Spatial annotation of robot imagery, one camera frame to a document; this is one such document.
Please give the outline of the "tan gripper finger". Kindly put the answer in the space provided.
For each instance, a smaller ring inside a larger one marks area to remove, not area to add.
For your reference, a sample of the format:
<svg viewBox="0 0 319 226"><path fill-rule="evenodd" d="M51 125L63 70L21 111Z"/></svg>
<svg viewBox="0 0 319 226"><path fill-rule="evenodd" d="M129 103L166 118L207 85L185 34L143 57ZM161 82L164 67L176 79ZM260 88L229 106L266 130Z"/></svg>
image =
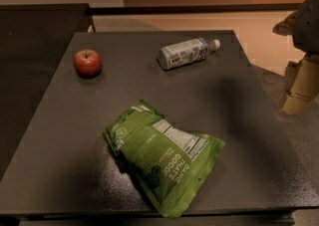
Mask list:
<svg viewBox="0 0 319 226"><path fill-rule="evenodd" d="M277 23L273 27L272 32L281 36L292 36L294 34L296 15L296 11L292 12L284 20Z"/></svg>
<svg viewBox="0 0 319 226"><path fill-rule="evenodd" d="M306 54L298 63L290 61L284 80L281 110L290 115L303 113L319 94L319 56Z"/></svg>

